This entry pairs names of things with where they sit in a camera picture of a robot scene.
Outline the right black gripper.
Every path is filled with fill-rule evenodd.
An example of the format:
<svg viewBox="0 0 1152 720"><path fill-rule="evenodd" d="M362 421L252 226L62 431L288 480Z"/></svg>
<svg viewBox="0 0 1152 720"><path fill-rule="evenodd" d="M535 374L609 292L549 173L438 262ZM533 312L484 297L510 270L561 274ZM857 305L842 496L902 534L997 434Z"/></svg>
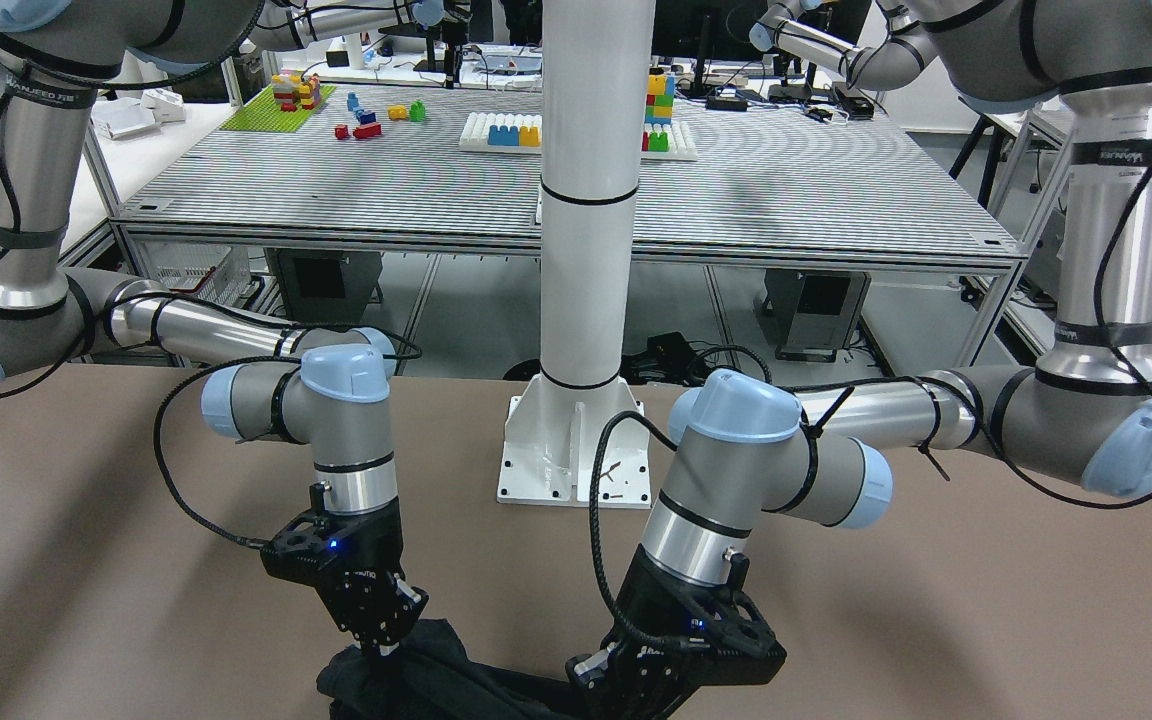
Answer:
<svg viewBox="0 0 1152 720"><path fill-rule="evenodd" d="M329 515L326 538L326 609L339 629L367 651L388 651L412 632L429 592L402 568L401 502L372 511Z"/></svg>

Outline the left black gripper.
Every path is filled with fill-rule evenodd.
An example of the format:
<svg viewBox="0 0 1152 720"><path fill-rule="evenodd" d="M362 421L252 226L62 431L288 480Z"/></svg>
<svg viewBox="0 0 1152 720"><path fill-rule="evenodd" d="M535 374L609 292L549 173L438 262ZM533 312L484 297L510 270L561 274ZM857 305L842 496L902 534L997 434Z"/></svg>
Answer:
<svg viewBox="0 0 1152 720"><path fill-rule="evenodd" d="M737 570L733 579L719 585L692 584L658 568L643 550L637 550L628 566L626 588L613 596L602 553L594 551L591 564L596 588L608 602L613 626L594 653L568 660L566 670L571 685L593 688L611 683L612 698L630 697L634 707L641 706L637 697L649 682L677 682L690 685L695 692L707 687L692 685L682 679L685 653L705 647L704 639L690 632L692 619L682 606L682 594L689 588L742 591L744 571Z"/></svg>

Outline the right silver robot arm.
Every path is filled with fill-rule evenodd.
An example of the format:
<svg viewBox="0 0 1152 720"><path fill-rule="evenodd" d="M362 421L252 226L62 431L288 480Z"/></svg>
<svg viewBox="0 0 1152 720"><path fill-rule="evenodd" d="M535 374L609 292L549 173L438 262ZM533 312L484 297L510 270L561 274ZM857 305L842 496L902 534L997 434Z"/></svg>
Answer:
<svg viewBox="0 0 1152 720"><path fill-rule="evenodd" d="M205 363L211 429L314 458L310 509L271 539L225 538L314 588L362 651L388 655L429 602L401 566L388 338L58 263L91 111L127 53L182 79L242 41L289 50L310 23L288 1L0 1L0 381L106 348Z"/></svg>

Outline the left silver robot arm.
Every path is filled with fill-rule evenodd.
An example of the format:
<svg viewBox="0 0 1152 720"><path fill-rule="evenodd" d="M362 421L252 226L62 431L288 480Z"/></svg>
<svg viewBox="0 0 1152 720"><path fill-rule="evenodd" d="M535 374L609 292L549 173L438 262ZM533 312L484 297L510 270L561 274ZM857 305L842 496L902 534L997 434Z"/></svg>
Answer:
<svg viewBox="0 0 1152 720"><path fill-rule="evenodd" d="M672 462L612 593L598 501L596 584L614 620L566 670L591 719L666 719L705 685L765 684L786 659L744 592L760 511L858 529L890 505L882 447L968 448L1107 497L1152 500L1152 1L884 1L858 50L780 1L750 40L858 88L900 88L933 60L982 111L1060 97L1069 218L1053 347L1032 369L969 366L803 395L718 370L649 427Z"/></svg>

